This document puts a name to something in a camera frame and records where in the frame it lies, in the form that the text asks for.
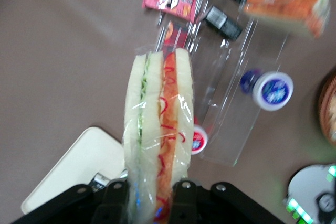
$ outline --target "sandwich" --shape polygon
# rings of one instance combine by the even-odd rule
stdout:
[[[123,148],[133,223],[165,223],[173,185],[186,176],[193,141],[189,53],[176,49],[136,56],[124,115]]]
[[[247,0],[244,12],[271,26],[319,38],[329,18],[329,0]]]

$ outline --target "clear plastic container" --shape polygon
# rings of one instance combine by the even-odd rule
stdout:
[[[287,33],[250,19],[235,0],[199,0],[198,17],[213,5],[243,28],[235,41],[224,39],[200,19],[193,24],[164,15],[157,43],[159,47],[164,42],[169,22],[188,30],[184,47],[192,57],[194,113],[208,136],[199,155],[234,166],[260,112],[253,99],[241,91],[240,79],[249,69],[278,71]]]

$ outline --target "red pepper strip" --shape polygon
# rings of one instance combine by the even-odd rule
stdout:
[[[173,68],[173,67],[165,67],[165,68],[163,68],[163,69],[166,70],[166,73],[168,73],[168,72],[172,72],[172,71],[175,70],[175,68]]]
[[[166,128],[166,129],[170,129],[170,130],[175,130],[175,128],[173,126],[169,126],[169,125],[165,125],[165,124],[161,124],[161,127]]]
[[[165,84],[166,85],[171,85],[171,84],[175,84],[176,83],[176,80],[175,79],[173,79],[173,78],[171,78],[171,77],[167,77],[167,78],[165,78],[164,79],[165,80]]]
[[[176,137],[175,136],[171,136],[171,137],[168,137],[167,139],[166,139],[166,137],[164,137],[163,140],[162,140],[160,148],[163,148],[164,145],[165,145],[165,143],[166,143],[166,141],[168,141],[168,140],[176,140]]]
[[[163,204],[166,204],[166,203],[167,203],[167,200],[166,200],[166,199],[164,199],[164,198],[162,198],[162,197],[159,197],[159,196],[156,197],[156,200],[161,201]]]
[[[165,97],[160,97],[160,99],[162,101],[164,101],[164,109],[161,111],[161,114],[160,114],[160,115],[162,115],[164,112],[166,112],[166,110],[168,108],[168,101],[167,101],[167,99]]]
[[[159,160],[161,161],[161,170],[158,174],[158,177],[163,174],[164,169],[166,168],[162,155],[159,155]]]
[[[183,138],[182,143],[184,143],[185,142],[185,136],[181,132],[179,132],[179,135]]]

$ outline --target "sandwich package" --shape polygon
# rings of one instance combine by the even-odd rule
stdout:
[[[243,10],[272,27],[319,38],[329,20],[330,0],[246,0]]]
[[[194,134],[191,60],[182,48],[136,55],[123,148],[130,223],[166,223],[173,185],[187,176]]]

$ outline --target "white bottle cap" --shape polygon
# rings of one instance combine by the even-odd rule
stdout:
[[[208,135],[199,125],[194,125],[194,139],[191,154],[200,153],[208,143]]]
[[[286,105],[293,88],[293,81],[286,73],[266,72],[257,80],[252,97],[262,109],[275,111]]]

